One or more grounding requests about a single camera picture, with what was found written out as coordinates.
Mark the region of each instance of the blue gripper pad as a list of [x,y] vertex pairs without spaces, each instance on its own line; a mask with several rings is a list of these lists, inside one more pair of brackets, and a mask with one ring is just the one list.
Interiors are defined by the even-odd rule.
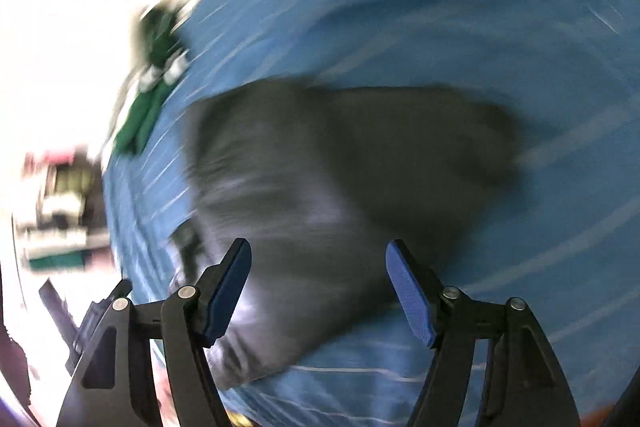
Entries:
[[386,272],[389,274],[396,295],[400,300],[404,315],[414,335],[431,347],[436,338],[433,323],[435,317],[426,295],[414,273],[409,268],[402,250],[404,244],[391,241],[386,247]]
[[220,264],[211,268],[218,268],[222,272],[207,306],[204,336],[212,344],[225,334],[231,315],[238,304],[251,270],[251,245],[246,239],[236,239]]

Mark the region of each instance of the blue fabric surface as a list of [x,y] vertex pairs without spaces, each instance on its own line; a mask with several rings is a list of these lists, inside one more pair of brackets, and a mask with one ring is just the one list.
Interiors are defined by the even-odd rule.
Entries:
[[[463,87],[522,120],[524,174],[440,278],[474,298],[523,297],[578,408],[612,402],[640,362],[639,22],[639,0],[202,0],[183,27],[193,66],[143,155],[105,174],[134,301],[164,298],[174,273],[167,237],[191,212],[177,125],[190,103],[272,74]],[[264,425],[402,425],[430,360],[395,306],[224,400]],[[461,425],[481,382],[479,363]]]

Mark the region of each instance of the black cloth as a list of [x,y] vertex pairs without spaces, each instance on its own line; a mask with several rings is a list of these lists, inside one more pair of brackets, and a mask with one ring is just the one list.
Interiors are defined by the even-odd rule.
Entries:
[[236,237],[254,256],[207,352],[220,389],[286,368],[394,298],[389,240],[437,269],[516,152],[513,118],[444,87],[261,80],[194,103],[182,131],[204,247],[182,249],[174,283],[195,282]]

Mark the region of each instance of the green cloth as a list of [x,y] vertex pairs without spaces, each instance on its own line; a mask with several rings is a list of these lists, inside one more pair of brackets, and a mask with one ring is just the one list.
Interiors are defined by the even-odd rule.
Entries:
[[[139,40],[147,65],[159,68],[163,73],[170,67],[170,60],[182,49],[174,27],[178,12],[162,6],[154,6],[139,22]],[[113,153],[139,155],[158,121],[162,104],[177,86],[167,85],[163,78],[147,92],[140,92],[131,104],[127,120],[118,131]]]
[[134,147],[134,153],[136,155],[141,154],[143,150],[145,150],[146,143],[149,141],[151,132],[156,126],[158,117],[160,117],[162,104],[169,97],[176,85],[177,83],[171,86],[167,86],[166,82],[164,80],[161,80],[160,82],[158,82],[158,85],[151,91],[151,93],[153,94],[151,104],[149,106],[145,120],[142,122],[140,128],[138,129],[138,132],[136,133],[136,143]]
[[131,104],[127,120],[118,131],[118,134],[116,134],[116,139],[113,144],[114,154],[119,155],[133,152],[136,135],[152,106],[155,90],[156,88],[148,92],[139,93]]

